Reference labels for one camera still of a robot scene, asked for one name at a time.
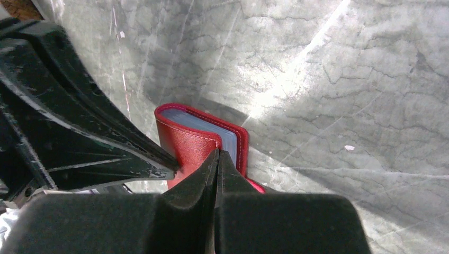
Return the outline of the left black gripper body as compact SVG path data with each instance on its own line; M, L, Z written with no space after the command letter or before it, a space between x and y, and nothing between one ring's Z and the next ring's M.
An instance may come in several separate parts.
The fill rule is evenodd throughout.
M1 102L1 201L49 186L49 175L6 103Z

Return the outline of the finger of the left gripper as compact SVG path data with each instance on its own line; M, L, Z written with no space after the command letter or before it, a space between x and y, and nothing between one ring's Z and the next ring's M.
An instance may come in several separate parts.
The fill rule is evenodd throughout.
M7 104L49 175L46 188L81 191L135 180L172 179L176 170L160 170L138 157L72 132L37 112L1 84Z
M72 132L157 169L178 169L174 157L141 133L99 89L59 25L1 20L1 83Z

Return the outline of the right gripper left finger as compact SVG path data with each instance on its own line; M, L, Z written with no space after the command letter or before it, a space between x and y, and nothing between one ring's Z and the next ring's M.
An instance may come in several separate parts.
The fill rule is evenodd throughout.
M50 194L22 210L1 253L213 253L219 151L163 194Z

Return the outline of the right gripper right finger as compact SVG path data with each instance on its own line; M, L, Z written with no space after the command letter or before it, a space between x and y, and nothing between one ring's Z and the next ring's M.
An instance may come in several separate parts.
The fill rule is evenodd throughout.
M370 253L351 202L334 194L261 193L220 152L216 253Z

